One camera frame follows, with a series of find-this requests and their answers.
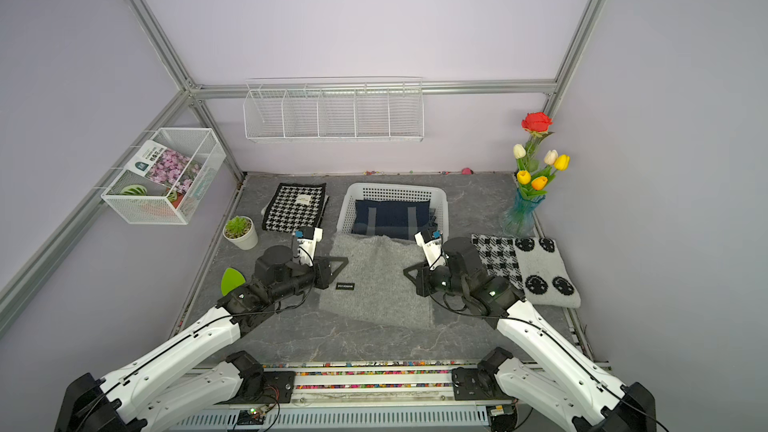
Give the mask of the black white patterned scarf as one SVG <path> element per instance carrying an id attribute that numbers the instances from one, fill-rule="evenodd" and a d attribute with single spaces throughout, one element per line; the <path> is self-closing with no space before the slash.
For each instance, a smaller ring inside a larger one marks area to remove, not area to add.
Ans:
<path id="1" fill-rule="evenodd" d="M 552 238 L 473 234 L 471 242 L 488 274 L 506 278 L 532 304 L 569 309 L 581 306 L 580 293 Z"/>

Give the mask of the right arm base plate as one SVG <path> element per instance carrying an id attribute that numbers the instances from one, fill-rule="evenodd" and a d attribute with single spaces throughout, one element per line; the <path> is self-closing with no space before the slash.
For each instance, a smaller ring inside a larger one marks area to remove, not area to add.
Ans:
<path id="1" fill-rule="evenodd" d="M 500 381 L 490 372 L 477 368 L 457 367 L 450 372 L 455 401 L 516 401 L 526 403 L 510 381 Z"/>

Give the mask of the navy plaid scarf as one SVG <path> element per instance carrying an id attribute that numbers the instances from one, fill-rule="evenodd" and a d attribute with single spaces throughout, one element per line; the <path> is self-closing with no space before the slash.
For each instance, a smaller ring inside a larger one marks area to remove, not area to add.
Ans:
<path id="1" fill-rule="evenodd" d="M 363 236 L 387 236 L 408 241 L 416 233 L 436 224 L 428 201 L 357 200 L 355 212 L 351 232 Z"/>

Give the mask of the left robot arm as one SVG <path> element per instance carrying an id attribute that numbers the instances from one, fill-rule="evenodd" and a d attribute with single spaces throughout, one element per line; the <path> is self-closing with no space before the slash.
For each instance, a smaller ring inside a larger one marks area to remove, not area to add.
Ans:
<path id="1" fill-rule="evenodd" d="M 184 376 L 213 353 L 234 344 L 270 317 L 282 301 L 328 288 L 346 257 L 313 257 L 304 248 L 272 246 L 251 278 L 223 278 L 223 293 L 202 317 L 133 362 L 96 378 L 86 373 L 66 389 L 58 431 L 164 431 L 217 403 L 234 398 L 277 403 L 263 365 L 245 351 L 192 379 Z"/>

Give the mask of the grey scarf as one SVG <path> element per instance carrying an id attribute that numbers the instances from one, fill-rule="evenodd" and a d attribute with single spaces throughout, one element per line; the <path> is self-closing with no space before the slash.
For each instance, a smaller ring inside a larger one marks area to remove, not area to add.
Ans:
<path id="1" fill-rule="evenodd" d="M 416 294 L 403 274 L 423 261 L 419 246 L 386 236 L 337 234 L 331 254 L 349 263 L 329 288 L 319 292 L 321 310 L 384 326 L 434 326 L 431 303 Z"/>

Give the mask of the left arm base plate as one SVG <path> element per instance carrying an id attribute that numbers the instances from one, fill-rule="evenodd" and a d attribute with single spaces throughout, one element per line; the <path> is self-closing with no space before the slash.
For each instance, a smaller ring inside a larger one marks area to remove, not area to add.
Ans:
<path id="1" fill-rule="evenodd" d="M 236 395 L 223 404 L 290 403 L 297 374 L 292 371 L 266 371 L 243 381 Z"/>

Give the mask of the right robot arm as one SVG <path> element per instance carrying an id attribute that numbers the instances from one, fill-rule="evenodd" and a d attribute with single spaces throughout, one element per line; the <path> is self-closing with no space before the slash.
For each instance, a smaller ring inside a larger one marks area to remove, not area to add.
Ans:
<path id="1" fill-rule="evenodd" d="M 496 348 L 478 365 L 485 389 L 521 399 L 564 431 L 656 431 L 656 401 L 642 384 L 624 384 L 591 361 L 557 332 L 508 279 L 491 275 L 468 238 L 444 240 L 419 232 L 424 252 L 418 265 L 404 269 L 416 293 L 443 309 L 449 297 L 463 306 L 460 316 L 481 319 L 514 342 L 541 367 L 525 366 Z"/>

